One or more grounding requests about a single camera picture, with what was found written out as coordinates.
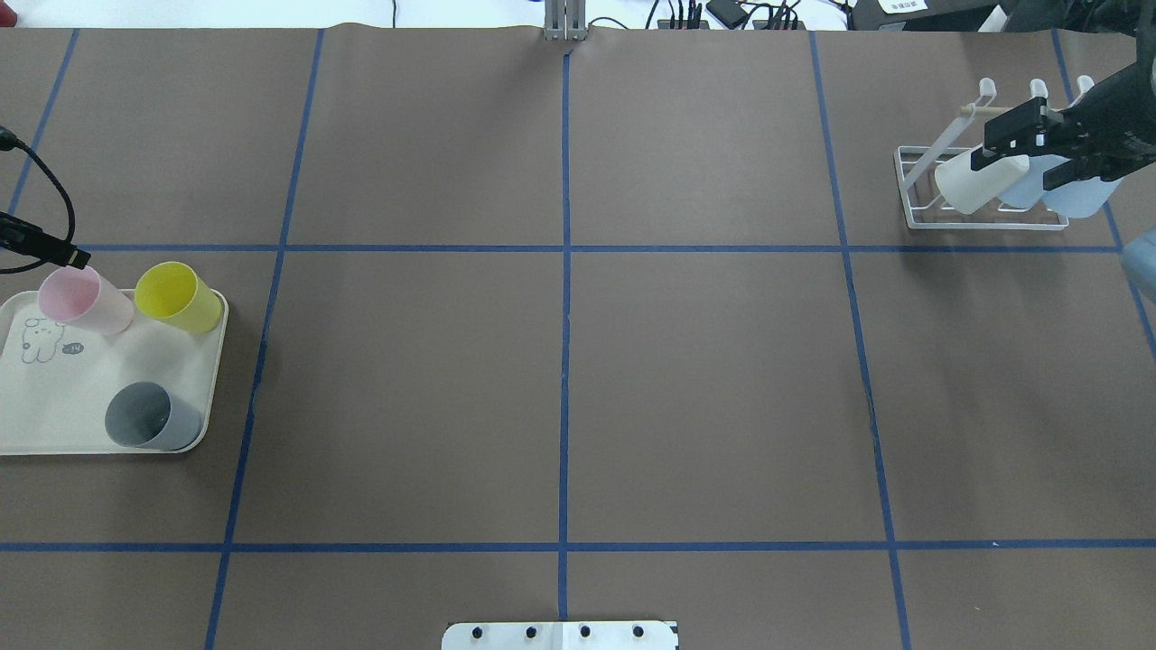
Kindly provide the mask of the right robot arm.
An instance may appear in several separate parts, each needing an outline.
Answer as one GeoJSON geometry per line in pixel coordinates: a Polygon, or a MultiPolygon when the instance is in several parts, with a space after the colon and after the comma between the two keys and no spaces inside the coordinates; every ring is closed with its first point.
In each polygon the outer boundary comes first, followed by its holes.
{"type": "Polygon", "coordinates": [[[987,121],[968,169],[995,172],[985,180],[990,198],[1091,217],[1124,177],[1153,164],[1153,2],[1095,1],[1085,16],[1095,28],[1134,37],[1134,61],[1082,87],[1068,108],[1032,97],[987,121]]]}

